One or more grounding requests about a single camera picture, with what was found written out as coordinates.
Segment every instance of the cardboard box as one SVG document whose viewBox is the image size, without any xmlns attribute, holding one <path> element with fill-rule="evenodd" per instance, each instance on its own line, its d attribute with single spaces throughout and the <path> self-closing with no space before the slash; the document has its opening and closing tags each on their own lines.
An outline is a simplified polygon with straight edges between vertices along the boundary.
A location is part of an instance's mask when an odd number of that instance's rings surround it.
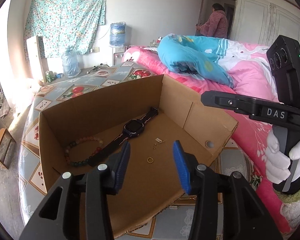
<svg viewBox="0 0 300 240">
<path fill-rule="evenodd" d="M 95 90 L 40 113 L 40 159 L 49 190 L 65 171 L 77 175 L 92 169 L 66 164 L 64 148 L 70 142 L 98 135 L 107 145 L 127 121 L 147 113 L 151 106 L 159 108 L 159 115 L 129 141 L 131 155 L 123 187 L 117 196 L 107 197 L 114 237 L 135 230 L 183 194 L 172 154 L 175 140 L 209 166 L 237 121 L 221 109 L 203 106 L 200 94 L 163 75 Z M 165 142 L 153 150 L 156 138 Z M 84 160 L 97 146 L 97 141 L 79 144 L 70 151 L 70 158 Z M 149 164 L 148 157 L 154 162 Z"/>
</svg>

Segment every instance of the woman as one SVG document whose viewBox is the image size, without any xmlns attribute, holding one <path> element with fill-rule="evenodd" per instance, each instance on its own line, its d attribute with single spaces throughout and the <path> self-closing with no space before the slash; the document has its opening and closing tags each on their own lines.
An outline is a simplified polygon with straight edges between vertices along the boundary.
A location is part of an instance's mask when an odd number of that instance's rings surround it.
<svg viewBox="0 0 300 240">
<path fill-rule="evenodd" d="M 228 21 L 223 6 L 219 3 L 213 4 L 209 20 L 196 28 L 203 36 L 227 38 Z"/>
</svg>

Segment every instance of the white glove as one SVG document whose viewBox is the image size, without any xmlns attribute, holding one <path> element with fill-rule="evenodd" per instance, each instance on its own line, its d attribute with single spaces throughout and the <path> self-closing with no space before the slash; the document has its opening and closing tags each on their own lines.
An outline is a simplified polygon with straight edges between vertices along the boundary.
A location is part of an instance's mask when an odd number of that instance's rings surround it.
<svg viewBox="0 0 300 240">
<path fill-rule="evenodd" d="M 274 136 L 272 130 L 269 132 L 267 137 L 267 148 L 266 148 L 266 175 L 269 181 L 279 184 L 283 180 L 286 180 L 290 176 L 288 170 L 291 160 L 299 160 L 297 169 L 294 173 L 292 181 L 295 181 L 300 177 L 300 141 L 291 149 L 288 158 L 279 150 L 279 141 Z"/>
</svg>

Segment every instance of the pink blanket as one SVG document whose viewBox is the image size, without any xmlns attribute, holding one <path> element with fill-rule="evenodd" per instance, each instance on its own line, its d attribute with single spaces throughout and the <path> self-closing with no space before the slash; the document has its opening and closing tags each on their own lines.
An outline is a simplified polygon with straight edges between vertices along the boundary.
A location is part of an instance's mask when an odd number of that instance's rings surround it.
<svg viewBox="0 0 300 240">
<path fill-rule="evenodd" d="M 229 41 L 229 45 L 226 56 L 220 59 L 218 64 L 234 78 L 236 87 L 233 90 L 192 74 L 173 73 L 162 64 L 157 54 L 140 47 L 128 49 L 123 60 L 136 61 L 158 75 L 169 75 L 198 93 L 217 90 L 277 101 L 274 81 L 266 59 L 268 47 L 235 41 Z M 258 196 L 274 218 L 279 230 L 283 234 L 289 233 L 291 231 L 289 223 L 280 214 L 282 201 L 274 193 L 272 183 L 266 178 L 266 137 L 271 125 L 250 120 L 247 116 L 236 114 L 233 111 L 227 111 L 227 113 L 239 122 L 232 138 L 258 166 L 263 176 L 262 183 L 256 191 Z"/>
</svg>

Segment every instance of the floral fabric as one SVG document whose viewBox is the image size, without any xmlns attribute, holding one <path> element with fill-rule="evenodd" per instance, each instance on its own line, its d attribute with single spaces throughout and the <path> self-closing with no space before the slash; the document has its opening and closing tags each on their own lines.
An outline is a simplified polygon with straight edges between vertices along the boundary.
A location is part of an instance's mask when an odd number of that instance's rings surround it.
<svg viewBox="0 0 300 240">
<path fill-rule="evenodd" d="M 32 0 L 24 34 L 38 35 L 41 58 L 60 57 L 70 47 L 82 55 L 105 24 L 106 0 Z"/>
</svg>

